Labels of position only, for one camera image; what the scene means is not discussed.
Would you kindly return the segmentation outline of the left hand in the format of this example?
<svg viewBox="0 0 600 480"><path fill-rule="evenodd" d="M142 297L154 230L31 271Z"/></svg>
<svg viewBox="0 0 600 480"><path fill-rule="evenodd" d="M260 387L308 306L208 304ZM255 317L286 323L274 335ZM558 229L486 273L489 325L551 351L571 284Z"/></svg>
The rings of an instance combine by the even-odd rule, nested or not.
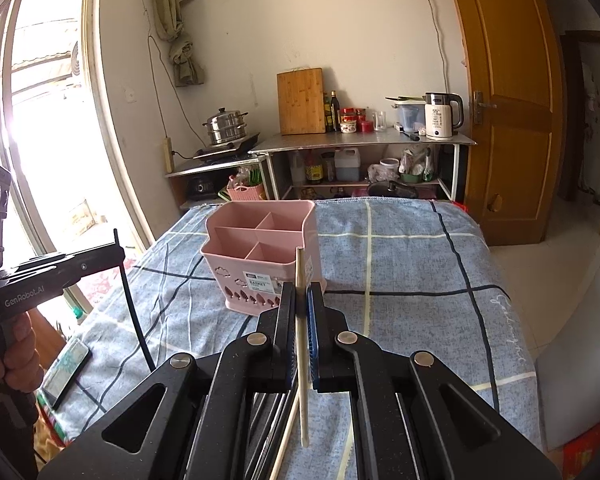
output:
<svg viewBox="0 0 600 480"><path fill-rule="evenodd" d="M20 314L12 326L14 341L0 358L0 379L9 388L31 393L41 384L44 370L35 349L36 336L30 315Z"/></svg>

